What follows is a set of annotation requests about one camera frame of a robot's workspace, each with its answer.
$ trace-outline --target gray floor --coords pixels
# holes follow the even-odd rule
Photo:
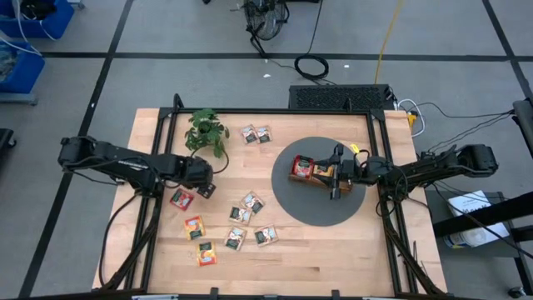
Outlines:
[[[84,0],[65,36],[33,41],[44,52],[106,53],[126,0]],[[253,53],[235,0],[135,0],[117,51],[120,53]],[[516,55],[533,56],[533,2],[491,0]],[[325,1],[314,53],[376,54],[396,1]],[[317,5],[292,3],[291,21],[266,42],[271,53],[304,53],[311,41]],[[406,0],[387,45],[388,54],[505,55],[481,1]],[[36,107],[2,105],[0,128],[16,131],[18,145],[0,172],[0,298],[18,295],[61,179],[59,141],[77,134],[101,72],[100,58],[48,58],[34,92]],[[279,60],[292,64],[292,60]],[[533,80],[533,62],[521,68]],[[310,69],[316,68],[312,63]],[[375,61],[330,61],[335,83],[372,83]],[[381,83],[399,98],[437,103],[449,114],[511,109],[524,98],[509,62],[385,61]],[[309,84],[297,73],[261,59],[113,59],[89,134],[126,145],[137,108],[170,106],[180,93],[187,107],[286,108],[288,88]],[[427,129],[417,150],[482,120],[442,117],[423,107]],[[485,143],[500,163],[489,178],[454,178],[461,189],[529,192],[533,160],[510,120],[481,130],[461,143]],[[97,266],[113,188],[75,177],[68,189],[50,247],[32,295],[88,291]],[[531,224],[531,218],[519,220]],[[531,245],[525,249],[533,251]],[[509,259],[442,257],[450,292],[465,297],[506,298],[520,285]]]

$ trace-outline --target wooden table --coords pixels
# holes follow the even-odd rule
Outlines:
[[[128,147],[149,153],[154,138],[158,109],[138,109]],[[190,153],[184,146],[184,134],[190,127],[190,115],[179,114],[172,151]],[[393,296],[391,272],[386,256],[382,220],[375,213],[377,188],[369,187],[361,208],[343,223],[331,227],[313,227],[297,221],[277,202],[271,186],[271,170],[278,154],[300,138],[319,136],[335,139],[349,146],[370,149],[366,119],[349,115],[272,115],[222,114],[221,122],[232,135],[225,142],[231,159],[229,167],[214,177],[217,190],[210,199],[195,194],[186,212],[169,203],[173,190],[166,190],[157,232],[157,244],[152,264],[148,292],[150,293],[209,293],[217,287],[220,294],[280,294],[327,296],[332,289],[342,296]],[[271,126],[273,141],[245,146],[239,128],[250,123]],[[411,131],[404,112],[386,112],[386,125],[395,164],[416,160]],[[376,136],[380,137],[375,125]],[[378,138],[380,153],[383,154]],[[224,159],[212,156],[210,148],[197,155],[221,168]],[[231,223],[230,207],[253,190],[266,206],[252,218],[248,234],[239,252],[223,245]],[[112,212],[132,195],[129,186],[117,188]],[[417,188],[411,197],[426,201],[423,189]],[[140,199],[124,209],[115,219],[107,240],[105,278],[108,280],[129,254],[135,231]],[[437,287],[446,290],[441,261],[433,236],[430,215],[419,203],[402,203],[409,240],[416,241],[418,260]],[[207,235],[187,241],[183,220],[201,215]],[[274,223],[280,241],[258,247],[254,228]],[[196,245],[213,241],[217,247],[218,264],[198,267]],[[138,259],[135,286],[139,285],[143,255]],[[405,266],[398,259],[402,290],[406,287]],[[94,287],[99,283],[95,278]]]

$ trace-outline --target yellow cable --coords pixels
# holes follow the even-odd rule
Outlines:
[[[383,57],[383,52],[385,51],[386,41],[388,41],[391,35],[392,28],[394,27],[394,23],[396,22],[396,18],[398,17],[398,14],[400,13],[402,6],[403,6],[403,0],[398,0],[398,3],[396,4],[396,8],[394,9],[394,14],[392,15],[391,24],[389,24],[389,29],[386,31],[385,41],[383,41],[383,45],[381,45],[380,57],[377,59],[377,68],[376,68],[376,75],[374,77],[374,84],[377,84],[377,78],[380,74],[381,58]]]

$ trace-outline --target potted plant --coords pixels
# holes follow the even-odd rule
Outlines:
[[[230,131],[218,121],[218,114],[210,108],[205,108],[194,112],[189,122],[192,123],[192,127],[185,132],[187,139],[185,146],[189,150],[196,151],[212,145],[215,157],[221,158],[225,152],[222,134],[229,138]]]

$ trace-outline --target blue crate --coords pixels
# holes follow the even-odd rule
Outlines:
[[[49,38],[46,34],[48,33],[52,38],[58,39],[65,33],[65,29],[74,14],[74,8],[72,8],[67,0],[43,1],[54,3],[57,11],[42,20],[42,26],[38,20],[22,19],[22,30],[26,38]],[[18,20],[15,18],[16,13],[12,6],[12,0],[0,0],[0,15],[11,17],[0,19],[0,30],[11,38],[21,38],[22,34],[18,27]]]
[[[33,51],[27,42],[10,42],[22,49]],[[30,93],[44,67],[44,59],[37,54],[19,51],[9,47],[17,53],[17,64],[6,80],[0,82],[0,93]]]

